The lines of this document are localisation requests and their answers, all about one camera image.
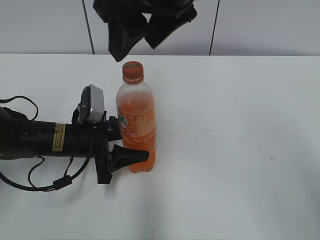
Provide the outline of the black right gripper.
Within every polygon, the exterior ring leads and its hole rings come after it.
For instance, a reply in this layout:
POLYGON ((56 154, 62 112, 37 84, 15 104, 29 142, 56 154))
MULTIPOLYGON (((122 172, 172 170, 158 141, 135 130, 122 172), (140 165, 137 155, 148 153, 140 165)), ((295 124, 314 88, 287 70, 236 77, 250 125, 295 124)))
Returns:
POLYGON ((192 0, 95 0, 93 8, 108 23, 108 50, 116 62, 144 37, 152 49, 157 48, 197 16, 192 0), (149 22, 143 14, 151 15, 149 22))

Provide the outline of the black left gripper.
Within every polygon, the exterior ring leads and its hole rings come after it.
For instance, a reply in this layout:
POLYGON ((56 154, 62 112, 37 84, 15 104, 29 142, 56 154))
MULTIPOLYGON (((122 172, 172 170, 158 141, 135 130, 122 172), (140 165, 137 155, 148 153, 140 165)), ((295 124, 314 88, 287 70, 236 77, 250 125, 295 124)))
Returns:
POLYGON ((106 114, 104 112, 100 122, 81 124, 78 123, 78 110, 74 110, 71 124, 66 129, 68 136, 65 150, 71 154, 69 165, 75 157, 85 158, 85 161, 80 169, 70 176, 71 181, 85 170, 91 158, 94 158, 97 183, 101 185, 111 182, 112 173, 148 160, 148 151, 129 149, 116 144, 109 152, 109 142, 121 140, 122 135, 118 118, 106 118, 106 114))

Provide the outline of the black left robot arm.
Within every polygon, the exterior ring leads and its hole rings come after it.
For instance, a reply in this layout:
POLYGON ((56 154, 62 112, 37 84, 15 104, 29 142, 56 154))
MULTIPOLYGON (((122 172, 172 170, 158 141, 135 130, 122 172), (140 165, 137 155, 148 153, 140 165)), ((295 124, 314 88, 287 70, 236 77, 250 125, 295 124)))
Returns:
POLYGON ((73 175, 67 172, 54 181, 51 188, 71 184, 89 163, 95 160, 97 182, 109 184, 112 174, 127 166, 128 153, 118 145, 109 150, 109 142, 121 140, 116 117, 99 121, 89 120, 75 110, 71 123, 57 123, 28 119, 24 114, 7 107, 0 109, 0 158, 17 160, 39 157, 85 158, 85 162, 73 175))

